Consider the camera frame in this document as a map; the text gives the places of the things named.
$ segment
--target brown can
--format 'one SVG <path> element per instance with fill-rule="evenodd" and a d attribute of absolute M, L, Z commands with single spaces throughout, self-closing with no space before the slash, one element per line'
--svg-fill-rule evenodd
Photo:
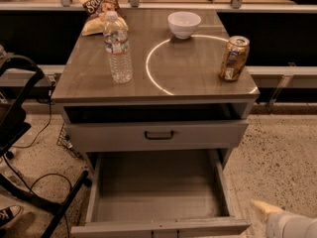
<path fill-rule="evenodd" d="M 236 81 L 243 71 L 249 55 L 250 41 L 242 36 L 229 39 L 219 75 L 227 81 Z"/>

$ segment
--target white bowl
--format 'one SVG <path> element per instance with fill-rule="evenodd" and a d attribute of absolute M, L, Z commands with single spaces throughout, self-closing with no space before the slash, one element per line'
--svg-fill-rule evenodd
<path fill-rule="evenodd" d="M 167 20 L 171 32 L 180 39 L 189 38 L 201 22 L 201 18 L 192 12 L 174 12 Z"/>

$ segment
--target beige floor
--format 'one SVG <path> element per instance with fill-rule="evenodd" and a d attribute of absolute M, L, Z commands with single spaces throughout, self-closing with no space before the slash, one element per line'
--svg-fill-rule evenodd
<path fill-rule="evenodd" d="M 33 127 L 19 146 L 29 145 L 49 121 L 47 106 L 28 107 L 28 112 L 27 119 Z M 251 207 L 251 198 L 317 217 L 317 105 L 278 104 L 272 114 L 267 114 L 263 105 L 255 105 L 249 121 L 243 141 L 234 150 L 224 174 L 237 217 L 252 221 L 252 226 L 240 237 L 265 238 L 265 226 Z M 61 126 L 62 120 L 55 113 L 33 147 L 14 151 L 15 158 L 10 164 L 24 175 L 28 184 L 48 173 L 64 175 L 74 183 L 87 169 L 83 160 L 56 143 Z M 0 172 L 10 176 L 3 162 Z M 60 177 L 50 176 L 37 183 L 34 190 L 42 197 L 62 200 L 68 184 Z M 82 224 L 88 195 L 89 189 L 84 187 L 70 206 L 66 214 L 69 228 Z M 0 233 L 0 237 L 41 237 L 52 219 L 49 213 L 16 200 L 3 190 L 0 201 L 1 207 L 12 204 L 25 207 L 21 218 L 6 233 Z M 67 237 L 64 219 L 53 237 Z"/>

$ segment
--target brown snack bag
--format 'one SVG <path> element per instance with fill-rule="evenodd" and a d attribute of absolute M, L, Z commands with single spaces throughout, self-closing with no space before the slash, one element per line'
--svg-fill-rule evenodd
<path fill-rule="evenodd" d="M 85 9 L 88 19 L 82 29 L 81 35 L 88 36 L 103 32 L 107 11 L 116 11 L 119 19 L 127 26 L 122 18 L 122 11 L 118 0 L 79 0 Z"/>

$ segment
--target gray countertop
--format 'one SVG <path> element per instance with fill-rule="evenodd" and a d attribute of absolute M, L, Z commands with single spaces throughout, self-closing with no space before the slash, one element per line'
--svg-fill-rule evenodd
<path fill-rule="evenodd" d="M 195 9 L 202 22 L 187 40 L 175 38 L 167 16 L 176 9 L 124 9 L 129 26 L 133 79 L 112 80 L 101 34 L 80 36 L 53 93 L 56 103 L 175 101 L 255 98 L 258 89 L 245 69 L 236 82 L 219 78 L 228 35 L 217 13 Z"/>

